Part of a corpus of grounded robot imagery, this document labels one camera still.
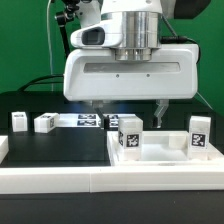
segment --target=white plastic housing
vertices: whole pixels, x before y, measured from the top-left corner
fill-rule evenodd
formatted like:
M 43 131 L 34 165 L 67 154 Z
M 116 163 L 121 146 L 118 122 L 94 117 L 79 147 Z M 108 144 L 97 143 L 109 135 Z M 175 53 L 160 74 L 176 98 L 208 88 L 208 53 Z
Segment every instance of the white plastic housing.
M 82 28 L 100 23 L 101 16 L 98 0 L 92 0 L 90 3 L 80 1 L 78 6 L 79 10 L 76 11 L 76 15 Z
M 121 63 L 112 49 L 75 50 L 66 62 L 70 101 L 189 99 L 197 92 L 198 46 L 162 45 L 144 63 Z
M 104 0 L 101 14 L 133 11 L 162 13 L 162 7 L 160 0 Z
M 102 28 L 105 32 L 104 43 L 100 46 L 97 45 L 84 45 L 82 42 L 82 35 L 85 31 L 94 28 Z M 88 48 L 101 48 L 101 47 L 114 47 L 121 43 L 123 38 L 121 20 L 105 20 L 99 24 L 77 30 L 71 35 L 71 44 L 76 48 L 88 47 Z

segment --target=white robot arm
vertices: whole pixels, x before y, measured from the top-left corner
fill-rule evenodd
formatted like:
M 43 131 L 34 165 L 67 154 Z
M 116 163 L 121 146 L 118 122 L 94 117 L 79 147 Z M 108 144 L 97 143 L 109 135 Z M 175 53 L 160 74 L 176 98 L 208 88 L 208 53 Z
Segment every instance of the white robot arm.
M 159 118 L 169 99 L 192 98 L 198 45 L 160 43 L 163 9 L 172 17 L 177 1 L 104 0 L 101 16 L 98 1 L 81 1 L 76 15 L 82 29 L 71 35 L 78 49 L 66 61 L 65 97 L 92 102 L 153 99 Z

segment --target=black table surface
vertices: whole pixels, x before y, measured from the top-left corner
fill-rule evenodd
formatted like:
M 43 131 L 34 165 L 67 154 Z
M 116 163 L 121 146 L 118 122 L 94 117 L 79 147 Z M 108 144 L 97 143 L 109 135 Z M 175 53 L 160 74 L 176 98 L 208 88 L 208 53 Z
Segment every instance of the black table surface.
M 95 113 L 84 103 L 67 102 L 60 92 L 0 94 L 0 134 L 8 134 L 10 113 L 26 111 Z M 113 102 L 104 113 L 134 113 L 151 129 L 155 101 Z M 212 118 L 210 142 L 224 152 L 224 118 L 196 100 L 171 100 L 160 130 L 188 130 L 192 115 Z M 105 132 L 101 132 L 105 147 Z M 84 159 L 74 166 L 83 166 Z M 100 161 L 108 164 L 104 154 Z M 4 160 L 2 167 L 66 166 L 71 161 Z M 70 194 L 0 195 L 0 223 L 223 223 L 224 191 L 153 191 Z

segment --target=white platform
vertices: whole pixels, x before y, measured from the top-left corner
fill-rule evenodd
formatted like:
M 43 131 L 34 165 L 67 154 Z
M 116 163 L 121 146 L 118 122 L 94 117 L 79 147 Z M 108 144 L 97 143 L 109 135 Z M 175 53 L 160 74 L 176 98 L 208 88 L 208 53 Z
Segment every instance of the white platform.
M 179 148 L 172 147 L 170 144 L 170 136 L 186 137 L 185 142 L 178 143 Z M 198 158 L 203 153 L 208 155 L 208 160 L 189 159 L 188 158 L 188 132 L 186 131 L 149 131 L 143 132 L 143 145 L 141 159 L 138 161 L 119 161 L 118 159 L 118 133 L 108 132 L 107 148 L 109 152 L 110 162 L 112 166 L 192 166 L 192 165 L 224 165 L 224 155 L 220 153 L 213 145 L 208 144 L 207 150 L 198 150 Z
M 108 137 L 111 139 L 114 134 L 109 132 Z M 158 153 L 165 151 L 163 147 L 157 149 Z M 0 141 L 0 161 L 7 151 L 4 136 Z M 0 168 L 0 194 L 224 190 L 224 161 L 217 150 L 212 151 L 213 159 L 209 161 L 184 161 L 185 154 L 180 152 L 176 161 L 174 150 L 169 160 L 163 154 L 166 161 L 139 161 L 140 166 Z

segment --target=black cable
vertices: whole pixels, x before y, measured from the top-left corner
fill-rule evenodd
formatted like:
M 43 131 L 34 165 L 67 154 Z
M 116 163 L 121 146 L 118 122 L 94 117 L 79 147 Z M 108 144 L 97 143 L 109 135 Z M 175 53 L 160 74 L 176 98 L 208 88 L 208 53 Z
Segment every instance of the black cable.
M 201 59 L 201 48 L 200 48 L 199 44 L 191 38 L 188 38 L 186 36 L 168 36 L 168 37 L 165 36 L 165 37 L 161 38 L 160 42 L 162 44 L 184 44 L 184 43 L 187 43 L 187 42 L 197 44 L 198 45 L 198 61 L 197 61 L 197 63 Z
M 29 85 L 26 85 L 26 88 L 28 88 L 29 86 L 32 86 L 32 85 L 57 84 L 57 83 L 63 83 L 63 82 L 36 82 L 36 83 L 29 83 Z
M 61 32 L 61 37 L 62 37 L 62 41 L 63 41 L 65 58 L 67 59 L 70 54 L 70 47 L 69 47 L 68 36 L 67 36 L 65 26 L 60 27 L 60 32 Z
M 39 77 L 39 78 L 36 78 L 36 79 L 33 79 L 31 80 L 30 82 L 28 82 L 27 84 L 21 86 L 17 91 L 24 91 L 27 87 L 31 86 L 31 85 L 35 85 L 36 84 L 40 84 L 39 81 L 42 81 L 42 80 L 47 80 L 47 79 L 54 79 L 54 78 L 63 78 L 64 76 L 63 75 L 47 75 L 47 76 L 42 76 L 42 77 Z
M 176 37 L 177 33 L 174 30 L 174 28 L 171 26 L 171 24 L 169 23 L 168 19 L 164 15 L 162 15 L 162 19 L 165 25 L 167 26 L 167 28 L 169 29 L 169 31 L 172 33 L 172 35 Z

